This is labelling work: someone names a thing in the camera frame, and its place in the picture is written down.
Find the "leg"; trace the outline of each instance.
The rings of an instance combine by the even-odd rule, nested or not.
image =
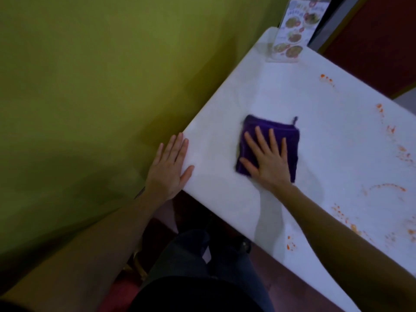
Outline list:
[[[211,274],[240,287],[264,312],[273,312],[267,290],[251,264],[245,248],[225,246],[208,264]]]
[[[205,230],[191,230],[179,234],[164,249],[143,282],[142,288],[152,281],[168,276],[209,278],[202,259],[209,241]]]

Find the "finger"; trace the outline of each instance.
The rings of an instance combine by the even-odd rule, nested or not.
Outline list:
[[[195,166],[193,166],[193,165],[188,166],[188,168],[185,170],[185,172],[180,177],[180,180],[179,180],[180,190],[182,190],[185,187],[186,183],[188,182],[188,180],[192,176],[192,172],[193,172],[194,168],[195,168]]]
[[[178,157],[176,158],[175,165],[178,165],[180,168],[182,168],[182,165],[184,163],[186,152],[188,151],[188,145],[189,145],[189,140],[185,139],[184,143],[182,143],[182,147],[179,150]]]
[[[272,128],[269,129],[269,138],[270,138],[270,147],[272,149],[272,152],[274,154],[278,154],[279,153],[279,147],[278,147],[278,143],[276,141],[275,131]]]
[[[162,157],[162,150],[163,150],[163,143],[159,144],[159,147],[156,151],[155,159],[153,160],[153,165],[156,165],[160,162],[160,158]]]
[[[246,158],[240,158],[241,164],[246,168],[246,170],[250,173],[250,175],[256,178],[259,175],[259,170],[255,167],[250,161]]]
[[[171,136],[168,142],[168,145],[166,146],[165,151],[163,152],[161,161],[166,161],[168,159],[169,154],[171,153],[172,147],[174,146],[175,139],[176,139],[175,135]]]
[[[184,134],[180,132],[178,137],[175,140],[174,146],[172,147],[171,153],[169,154],[168,161],[172,163],[175,162],[176,157],[178,156],[180,146],[182,145],[183,138],[184,138]]]
[[[267,144],[266,139],[264,139],[264,136],[263,136],[263,134],[262,134],[262,132],[261,132],[260,127],[259,127],[259,126],[257,126],[257,127],[255,128],[255,131],[256,131],[257,141],[258,141],[258,143],[260,144],[260,147],[261,147],[261,149],[263,150],[263,152],[264,152],[264,153],[271,153],[270,148],[269,148],[269,146],[268,146],[268,144]]]
[[[280,156],[285,162],[288,161],[288,145],[286,143],[286,138],[282,139],[282,153],[280,154]]]
[[[247,141],[247,144],[250,147],[250,149],[253,151],[254,155],[259,160],[264,155],[264,153],[261,151],[261,149],[256,144],[256,142],[254,142],[253,138],[250,136],[250,134],[248,133],[248,131],[246,131],[244,133],[244,138]]]

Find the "menu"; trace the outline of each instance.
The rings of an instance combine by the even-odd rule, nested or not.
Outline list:
[[[298,62],[331,0],[289,0],[270,62]]]

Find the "tabletop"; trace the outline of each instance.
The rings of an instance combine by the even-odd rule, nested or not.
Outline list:
[[[263,34],[184,131],[184,166],[195,165],[185,191],[340,308],[357,311],[286,208],[235,172],[242,121],[298,116],[295,185],[415,274],[416,116],[309,48],[298,63],[267,62],[277,30]]]

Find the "hand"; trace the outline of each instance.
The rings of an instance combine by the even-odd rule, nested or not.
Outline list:
[[[166,201],[184,188],[195,167],[189,166],[183,175],[180,175],[189,143],[188,139],[182,143],[183,138],[183,133],[179,133],[178,137],[172,136],[164,151],[163,143],[159,145],[147,175],[145,193]]]
[[[282,153],[279,154],[278,143],[276,142],[273,129],[269,130],[270,147],[264,139],[259,126],[255,128],[255,131],[260,147],[247,131],[244,133],[244,138],[256,156],[259,168],[256,168],[246,158],[241,158],[240,162],[258,183],[275,194],[280,188],[291,184],[286,138],[282,140]]]

